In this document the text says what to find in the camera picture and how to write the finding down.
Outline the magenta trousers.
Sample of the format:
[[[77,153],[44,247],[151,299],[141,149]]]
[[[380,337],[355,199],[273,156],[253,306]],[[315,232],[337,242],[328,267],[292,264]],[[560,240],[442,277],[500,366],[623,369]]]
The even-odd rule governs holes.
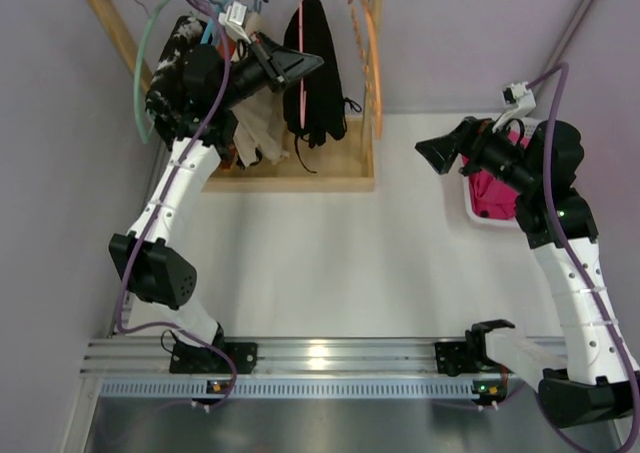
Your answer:
[[[469,218],[482,225],[515,223],[517,193],[486,171],[462,177],[463,198]]]

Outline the orange hanger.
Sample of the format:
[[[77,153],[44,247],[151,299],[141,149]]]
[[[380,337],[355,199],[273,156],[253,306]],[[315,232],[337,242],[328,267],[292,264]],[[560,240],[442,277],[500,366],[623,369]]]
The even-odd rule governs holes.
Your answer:
[[[368,117],[371,122],[372,134],[376,140],[380,140],[383,128],[383,100],[377,25],[369,0],[347,0],[347,2],[351,10],[356,45],[362,60],[362,70],[365,77],[365,101],[369,111]],[[362,10],[367,42],[363,40],[356,2],[359,2]]]

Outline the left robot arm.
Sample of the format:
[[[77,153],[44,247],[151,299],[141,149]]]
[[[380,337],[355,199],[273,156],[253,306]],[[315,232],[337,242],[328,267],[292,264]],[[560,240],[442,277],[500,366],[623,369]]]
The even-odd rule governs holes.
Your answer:
[[[110,240],[120,293],[156,307],[164,316],[160,327],[210,356],[223,353],[224,330],[195,298],[197,271],[176,243],[233,137],[233,107],[265,88],[285,91],[323,63],[320,56],[282,46],[261,32],[249,36],[247,53],[237,62],[226,48],[190,48],[182,74],[186,117],[174,135],[169,162],[129,231]]]

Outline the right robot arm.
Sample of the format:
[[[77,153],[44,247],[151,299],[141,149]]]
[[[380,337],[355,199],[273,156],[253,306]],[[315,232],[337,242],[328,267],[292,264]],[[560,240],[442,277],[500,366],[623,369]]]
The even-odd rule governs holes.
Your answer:
[[[584,158],[581,135],[564,121],[542,121],[514,141],[494,125],[467,117],[415,149],[440,175],[461,160],[462,175],[487,173],[515,191],[516,223],[548,282],[566,355],[545,351],[499,319],[466,331],[467,357],[479,370],[516,374],[558,429],[622,418],[637,424],[639,365],[608,296],[591,208],[573,186]]]

